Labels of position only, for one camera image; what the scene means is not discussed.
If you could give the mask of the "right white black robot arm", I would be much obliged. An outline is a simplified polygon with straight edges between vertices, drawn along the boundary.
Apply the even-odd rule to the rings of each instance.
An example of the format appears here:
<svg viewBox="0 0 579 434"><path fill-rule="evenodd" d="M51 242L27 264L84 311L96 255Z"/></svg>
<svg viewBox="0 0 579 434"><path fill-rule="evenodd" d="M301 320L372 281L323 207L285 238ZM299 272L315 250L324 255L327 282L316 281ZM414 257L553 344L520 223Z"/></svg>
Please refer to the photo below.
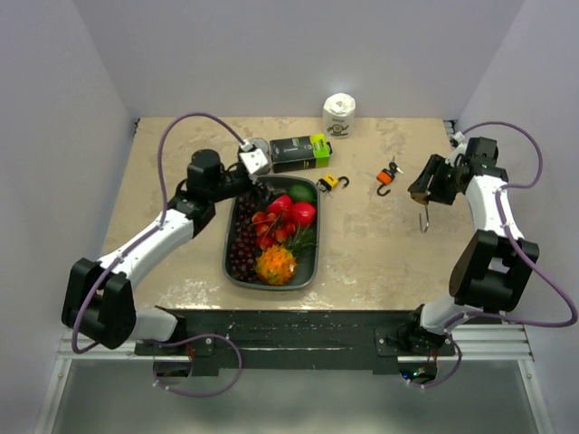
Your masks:
<svg viewBox="0 0 579 434"><path fill-rule="evenodd" d="M449 295L417 307L398 331L405 349L415 355L443 346L446 335L467 321L468 314L499 314L518 304L539 256L536 243L526 241L507 201L495 197L508 182L498 167L498 146L485 137L451 138L447 157L433 155L408 192L417 203L451 205L464 194L474 233L454 266Z"/></svg>

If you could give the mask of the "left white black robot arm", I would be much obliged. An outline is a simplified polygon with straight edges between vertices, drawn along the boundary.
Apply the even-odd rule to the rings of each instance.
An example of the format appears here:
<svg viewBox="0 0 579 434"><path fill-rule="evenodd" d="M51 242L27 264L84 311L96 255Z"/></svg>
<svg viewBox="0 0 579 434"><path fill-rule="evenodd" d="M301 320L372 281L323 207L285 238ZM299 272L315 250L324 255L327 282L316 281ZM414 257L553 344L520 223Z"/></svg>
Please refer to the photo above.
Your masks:
<svg viewBox="0 0 579 434"><path fill-rule="evenodd" d="M181 353L187 332L177 326L176 315L160 307L137 310L133 292L156 265L208 225L218 202L252 190L270 167L259 148L240 150L230 167L213 150L197 151L175 195L143 231L100 259L75 262L62 308L73 352L81 353L78 338L84 335L109 349L140 340L155 341L166 354Z"/></svg>

